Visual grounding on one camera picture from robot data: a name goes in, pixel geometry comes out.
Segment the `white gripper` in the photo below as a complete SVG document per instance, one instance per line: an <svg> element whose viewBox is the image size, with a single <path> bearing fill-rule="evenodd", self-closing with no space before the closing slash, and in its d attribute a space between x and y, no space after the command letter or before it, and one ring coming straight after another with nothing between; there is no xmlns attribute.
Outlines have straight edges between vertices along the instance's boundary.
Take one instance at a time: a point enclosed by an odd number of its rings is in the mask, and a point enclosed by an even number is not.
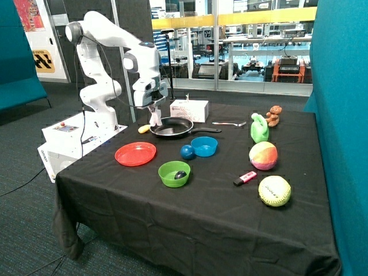
<svg viewBox="0 0 368 276"><path fill-rule="evenodd" d="M161 104L168 97L167 83L155 78L139 78L133 86L133 101L134 107L139 109L148 108L151 114L161 112Z"/></svg>

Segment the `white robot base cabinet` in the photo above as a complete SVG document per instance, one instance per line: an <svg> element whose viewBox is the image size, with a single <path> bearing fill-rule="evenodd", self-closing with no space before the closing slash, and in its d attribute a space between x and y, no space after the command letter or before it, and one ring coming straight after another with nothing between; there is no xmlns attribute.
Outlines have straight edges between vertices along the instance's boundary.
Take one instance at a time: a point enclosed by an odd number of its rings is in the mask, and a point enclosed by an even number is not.
<svg viewBox="0 0 368 276"><path fill-rule="evenodd" d="M94 112L84 111L42 129L45 143L38 152L51 182L59 172L126 128L104 129Z"/></svg>

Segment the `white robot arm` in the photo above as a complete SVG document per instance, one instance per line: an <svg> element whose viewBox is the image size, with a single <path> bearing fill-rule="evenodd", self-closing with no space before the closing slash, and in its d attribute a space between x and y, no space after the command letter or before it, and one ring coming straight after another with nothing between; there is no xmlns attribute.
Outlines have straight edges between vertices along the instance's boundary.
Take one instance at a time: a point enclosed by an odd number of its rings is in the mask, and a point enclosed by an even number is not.
<svg viewBox="0 0 368 276"><path fill-rule="evenodd" d="M128 72L139 75L132 86L134 106L150 111L150 126L162 125L159 105L166 100L168 88L160 78L160 54L154 43L141 41L97 11L89 11L83 20L69 23L66 26L66 36L76 45L84 74L95 80L95 84L80 91L80 97L85 105L95 111L99 128L109 131L118 128L115 109L108 106L106 101L121 94L120 84L104 69L97 50L99 44L128 49L122 65Z"/></svg>

